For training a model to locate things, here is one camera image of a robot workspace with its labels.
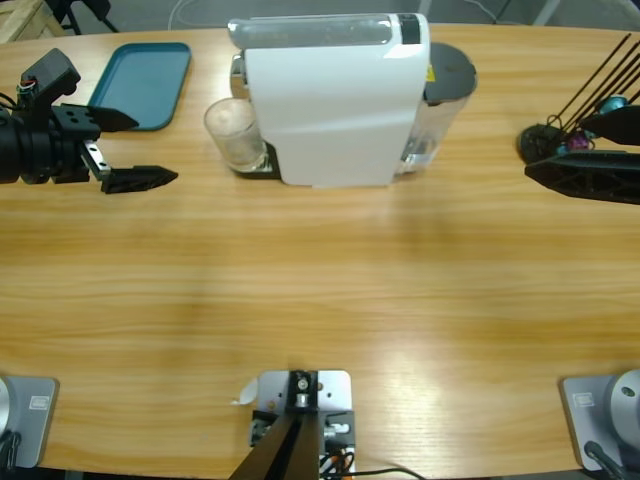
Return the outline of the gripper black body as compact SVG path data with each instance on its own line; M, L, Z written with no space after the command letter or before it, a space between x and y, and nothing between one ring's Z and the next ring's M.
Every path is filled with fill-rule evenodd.
M1 182L104 181L111 173L97 147L107 109L62 104L47 112L1 110Z

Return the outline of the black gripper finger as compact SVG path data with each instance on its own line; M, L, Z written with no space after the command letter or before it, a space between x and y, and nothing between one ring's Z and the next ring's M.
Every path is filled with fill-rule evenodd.
M101 191L105 194L147 191L167 185L177 178L177 172L155 165L115 168L101 181Z
M639 145L639 105L630 104L581 122L581 127L619 145Z
M639 154L579 151L529 163L527 177L562 195L613 203L639 204Z
M129 115L113 108L89 106L88 114L93 134L128 131L139 125L139 123Z

